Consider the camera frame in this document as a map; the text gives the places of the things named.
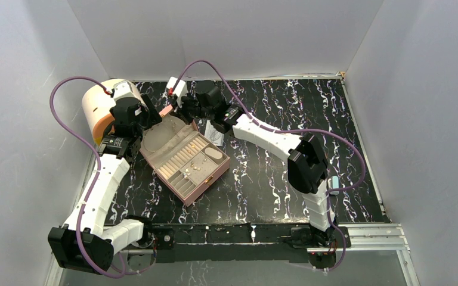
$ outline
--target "white wall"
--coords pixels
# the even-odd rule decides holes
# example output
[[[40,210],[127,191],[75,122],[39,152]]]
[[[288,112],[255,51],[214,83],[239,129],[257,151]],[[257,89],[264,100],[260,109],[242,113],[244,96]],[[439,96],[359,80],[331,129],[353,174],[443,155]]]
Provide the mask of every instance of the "white wall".
[[[385,0],[347,85],[422,285],[458,285],[458,1]]]
[[[227,78],[348,68],[382,0],[68,0],[110,77]],[[216,78],[204,65],[189,77]]]
[[[74,75],[107,79],[68,3],[0,1],[0,285],[43,285],[47,235],[81,189],[89,150],[50,114],[49,93]],[[56,106],[90,138],[79,108],[90,83],[72,83]]]

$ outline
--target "metal frame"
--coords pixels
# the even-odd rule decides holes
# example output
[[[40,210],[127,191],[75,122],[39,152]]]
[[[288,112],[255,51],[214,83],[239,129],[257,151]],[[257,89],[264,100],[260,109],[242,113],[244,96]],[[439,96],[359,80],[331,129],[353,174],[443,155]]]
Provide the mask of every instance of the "metal frame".
[[[290,76],[275,76],[275,77],[261,77],[253,79],[234,79],[234,80],[284,80],[284,79],[339,79],[342,83],[343,92],[347,100],[348,108],[353,113],[352,106],[350,105],[350,100],[348,93],[346,91],[344,78],[338,74],[299,74],[299,75],[290,75]],[[375,176],[373,174],[370,162],[368,161],[366,155],[366,149],[363,144],[361,133],[355,117],[352,116],[352,121],[354,122],[355,131],[361,142],[361,149],[363,151],[364,159],[367,163],[367,168],[370,173],[371,179],[373,181],[373,187],[375,188],[375,193],[380,204],[380,208],[383,213],[385,209],[383,208],[382,197],[380,191],[376,184]],[[83,185],[87,184],[92,168],[95,163],[95,157],[91,156],[87,167],[87,173],[85,175],[85,180]],[[78,201],[81,196],[81,189],[78,197],[75,202]],[[408,286],[419,286],[419,280],[415,273],[411,257],[410,257],[410,247],[406,240],[406,237],[403,232],[403,228],[400,223],[350,223],[350,224],[341,224],[340,226],[345,226],[348,228],[349,236],[352,242],[352,246],[347,249],[347,251],[396,251],[400,261],[401,269]],[[308,248],[308,252],[318,252],[326,251],[325,248]],[[152,254],[152,250],[123,250],[123,253],[128,254]],[[52,255],[50,261],[49,272],[47,280],[45,281],[45,286],[58,286],[62,277],[63,268],[59,267],[55,257]]]

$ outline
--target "jewelry tray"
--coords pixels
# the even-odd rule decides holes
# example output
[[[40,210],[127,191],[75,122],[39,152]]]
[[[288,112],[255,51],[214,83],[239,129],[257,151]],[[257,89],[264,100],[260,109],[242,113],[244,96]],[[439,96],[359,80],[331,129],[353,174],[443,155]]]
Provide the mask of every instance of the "jewelry tray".
[[[191,205],[229,169],[229,156],[206,139],[195,123],[186,125],[160,112],[162,122],[144,132],[141,154],[159,179],[186,205]]]

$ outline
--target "black marble table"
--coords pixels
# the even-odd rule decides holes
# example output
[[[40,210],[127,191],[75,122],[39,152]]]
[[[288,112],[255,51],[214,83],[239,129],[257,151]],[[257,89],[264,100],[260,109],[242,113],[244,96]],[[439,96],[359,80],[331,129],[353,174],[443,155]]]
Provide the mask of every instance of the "black marble table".
[[[136,82],[158,110],[167,104],[166,82]],[[230,93],[221,83],[227,99]],[[339,79],[240,80],[230,85],[249,110],[261,120],[281,129],[319,128],[337,133],[362,152]],[[195,82],[189,82],[191,89]],[[197,121],[204,134],[205,120]],[[357,181],[361,169],[353,152],[342,143],[323,136],[330,161],[329,175],[340,184]],[[126,215],[146,216],[153,223],[301,223],[308,212],[302,197],[288,189],[284,163],[267,151],[239,139],[224,136],[220,147],[231,158],[225,172],[190,207],[154,174],[140,156],[117,191],[106,222],[118,223]],[[340,223],[388,222],[382,215],[368,173],[362,186],[340,193],[332,200]]]

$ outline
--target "table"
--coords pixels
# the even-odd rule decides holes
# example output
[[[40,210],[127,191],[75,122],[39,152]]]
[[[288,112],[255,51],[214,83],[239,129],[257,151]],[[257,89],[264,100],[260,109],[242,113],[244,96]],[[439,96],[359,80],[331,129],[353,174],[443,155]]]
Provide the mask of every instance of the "table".
[[[135,82],[158,110],[167,105],[166,82]],[[195,82],[188,82],[189,90]],[[227,99],[230,93],[215,82]],[[234,80],[230,86],[259,119],[281,129],[318,128],[347,138],[362,152],[354,120],[340,78]],[[206,121],[197,120],[204,134]],[[329,175],[340,185],[357,181],[358,160],[343,143],[322,136],[330,161]],[[153,223],[304,223],[307,211],[302,197],[288,189],[284,163],[262,148],[224,136],[220,147],[231,158],[225,172],[191,206],[183,203],[159,180],[139,155],[113,199],[106,222],[115,224],[126,215],[146,216]],[[382,214],[369,173],[362,186],[332,199],[338,221],[389,222]]]

